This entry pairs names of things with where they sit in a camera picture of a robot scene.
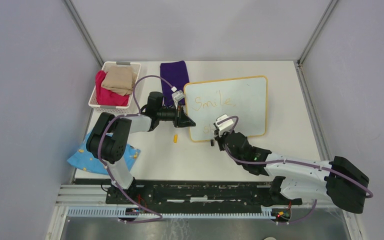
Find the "yellow framed whiteboard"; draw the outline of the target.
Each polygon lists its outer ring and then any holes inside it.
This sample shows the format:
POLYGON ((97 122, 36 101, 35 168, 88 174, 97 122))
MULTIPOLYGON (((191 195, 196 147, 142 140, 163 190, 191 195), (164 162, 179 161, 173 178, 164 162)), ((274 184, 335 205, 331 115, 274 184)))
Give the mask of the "yellow framed whiteboard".
POLYGON ((190 127, 193 142, 209 141, 214 122, 220 116, 237 116, 235 131, 247 137, 266 133, 268 79, 263 75, 192 82, 184 86, 187 115, 196 123, 190 127))

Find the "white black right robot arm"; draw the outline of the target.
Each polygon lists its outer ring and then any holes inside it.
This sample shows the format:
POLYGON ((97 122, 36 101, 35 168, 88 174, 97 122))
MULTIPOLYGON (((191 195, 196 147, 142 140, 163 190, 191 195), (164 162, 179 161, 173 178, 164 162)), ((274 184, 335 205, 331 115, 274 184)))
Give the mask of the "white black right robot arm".
POLYGON ((335 156, 332 161, 289 158, 249 143, 240 132, 214 132, 221 151, 252 175, 273 177, 269 199, 275 204, 286 200, 311 199, 333 203, 338 208, 361 214, 369 190, 369 177, 348 159, 335 156))

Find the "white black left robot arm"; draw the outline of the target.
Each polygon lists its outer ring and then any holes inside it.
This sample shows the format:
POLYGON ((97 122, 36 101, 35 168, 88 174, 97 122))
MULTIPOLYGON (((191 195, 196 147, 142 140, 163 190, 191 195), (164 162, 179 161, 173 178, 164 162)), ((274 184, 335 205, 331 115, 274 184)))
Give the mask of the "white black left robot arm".
POLYGON ((152 91, 138 114, 101 113, 86 141, 86 150, 101 162, 125 204, 137 198, 137 190, 131 186, 135 178, 124 160, 129 135, 151 132, 160 122, 172 122, 175 128, 196 126, 181 103, 169 107, 163 104, 164 99, 161 92, 152 91))

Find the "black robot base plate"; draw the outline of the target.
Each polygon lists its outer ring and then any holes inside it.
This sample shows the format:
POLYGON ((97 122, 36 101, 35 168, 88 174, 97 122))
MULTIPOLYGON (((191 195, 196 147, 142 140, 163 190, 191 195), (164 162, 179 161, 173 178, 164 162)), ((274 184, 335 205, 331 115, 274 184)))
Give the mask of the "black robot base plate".
POLYGON ((298 206, 271 190, 269 181, 134 180, 126 196, 115 186, 107 190, 106 204, 128 205, 129 199, 160 214, 251 214, 262 207, 298 206))

